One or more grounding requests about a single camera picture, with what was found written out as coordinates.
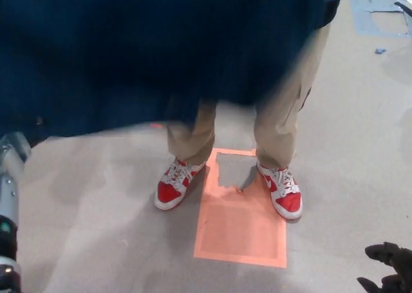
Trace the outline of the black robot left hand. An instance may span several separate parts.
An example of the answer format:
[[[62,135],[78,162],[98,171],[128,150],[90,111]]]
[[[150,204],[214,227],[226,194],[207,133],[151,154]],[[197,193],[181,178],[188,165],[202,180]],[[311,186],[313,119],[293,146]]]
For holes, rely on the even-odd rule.
[[[364,249],[368,258],[394,269],[395,274],[382,278],[379,287],[373,281],[359,277],[357,281],[368,293],[411,293],[411,249],[395,243],[370,245]]]

